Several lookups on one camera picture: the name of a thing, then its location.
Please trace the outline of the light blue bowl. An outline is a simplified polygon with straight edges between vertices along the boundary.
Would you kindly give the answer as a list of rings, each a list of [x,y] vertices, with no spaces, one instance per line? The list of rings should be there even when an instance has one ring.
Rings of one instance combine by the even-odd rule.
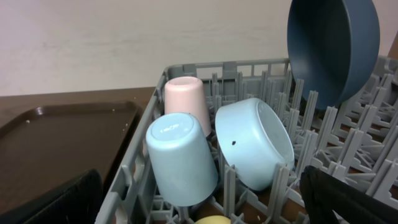
[[[289,135],[274,110],[258,98],[222,106],[216,112],[215,130],[229,166],[240,181],[261,191],[270,186],[278,164],[294,166]]]

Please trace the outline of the dark blue plate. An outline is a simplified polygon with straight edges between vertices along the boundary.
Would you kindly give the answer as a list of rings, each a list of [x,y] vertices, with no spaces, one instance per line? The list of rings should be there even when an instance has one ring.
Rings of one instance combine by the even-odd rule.
[[[338,106],[357,94],[377,61],[380,26],[372,0],[293,0],[287,48],[303,97],[318,92],[316,108]]]

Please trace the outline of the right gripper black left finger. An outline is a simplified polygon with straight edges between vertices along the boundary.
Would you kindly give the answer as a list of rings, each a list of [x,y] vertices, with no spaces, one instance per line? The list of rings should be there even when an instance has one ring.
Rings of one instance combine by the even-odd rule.
[[[102,179],[91,169],[3,213],[1,223],[94,223],[102,202]]]

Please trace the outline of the light blue cup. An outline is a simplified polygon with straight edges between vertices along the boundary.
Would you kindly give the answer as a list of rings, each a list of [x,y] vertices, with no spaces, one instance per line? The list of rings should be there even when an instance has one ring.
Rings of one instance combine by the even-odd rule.
[[[165,201],[189,207],[213,193],[218,173],[196,117],[163,115],[147,129],[146,141],[157,188]]]

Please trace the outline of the cream plastic spoon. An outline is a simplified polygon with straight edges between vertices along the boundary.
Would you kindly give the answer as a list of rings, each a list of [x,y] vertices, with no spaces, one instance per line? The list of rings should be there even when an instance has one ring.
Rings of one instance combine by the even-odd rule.
[[[199,219],[195,224],[231,224],[231,220],[221,215],[212,215]]]

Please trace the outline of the pink cup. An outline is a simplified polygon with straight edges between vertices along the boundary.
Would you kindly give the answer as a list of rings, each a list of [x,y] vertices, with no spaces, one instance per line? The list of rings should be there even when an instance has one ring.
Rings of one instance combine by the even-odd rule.
[[[197,77],[178,77],[164,86],[165,114],[190,113],[199,120],[205,137],[211,134],[203,82]]]

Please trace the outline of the grey dishwasher rack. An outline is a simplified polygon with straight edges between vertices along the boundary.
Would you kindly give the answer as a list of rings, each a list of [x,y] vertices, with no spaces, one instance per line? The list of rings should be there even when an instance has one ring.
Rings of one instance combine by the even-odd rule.
[[[199,204],[178,207],[164,200],[155,180],[146,141],[149,126],[165,114],[164,86],[178,77],[203,82],[210,115],[206,137],[218,173],[213,193]],[[155,88],[96,217],[97,223],[195,223],[221,215],[231,223],[310,223],[299,189],[306,166],[328,175],[397,210],[391,188],[397,185],[397,106],[384,99],[392,73],[372,75],[359,93],[339,108],[315,117],[318,92],[300,109],[304,81],[293,81],[286,58],[191,63],[167,67]],[[258,98],[282,121],[294,149],[294,166],[278,164],[267,188],[256,191],[238,178],[221,151],[216,112],[226,105]],[[287,219],[285,214],[293,217]]]

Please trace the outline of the dark brown serving tray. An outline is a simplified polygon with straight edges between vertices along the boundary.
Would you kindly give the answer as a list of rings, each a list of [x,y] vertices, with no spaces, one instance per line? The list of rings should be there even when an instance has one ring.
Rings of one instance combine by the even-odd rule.
[[[108,190],[141,116],[131,101],[47,105],[1,125],[1,213],[90,169]]]

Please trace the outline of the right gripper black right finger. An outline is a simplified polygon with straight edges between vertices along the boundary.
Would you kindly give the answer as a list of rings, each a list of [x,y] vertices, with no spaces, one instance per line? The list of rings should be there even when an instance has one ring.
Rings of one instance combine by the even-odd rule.
[[[397,210],[319,168],[306,166],[299,186],[311,224],[337,224],[336,215],[350,224],[397,224]]]

